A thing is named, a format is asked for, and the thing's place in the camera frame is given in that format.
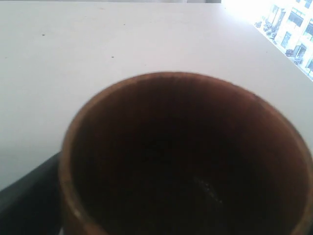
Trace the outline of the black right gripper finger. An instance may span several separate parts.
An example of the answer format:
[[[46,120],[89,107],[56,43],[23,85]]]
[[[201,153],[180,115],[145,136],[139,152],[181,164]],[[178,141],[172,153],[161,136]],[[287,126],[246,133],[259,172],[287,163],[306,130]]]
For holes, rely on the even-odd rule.
[[[0,191],[2,235],[58,235],[61,209],[59,153]]]

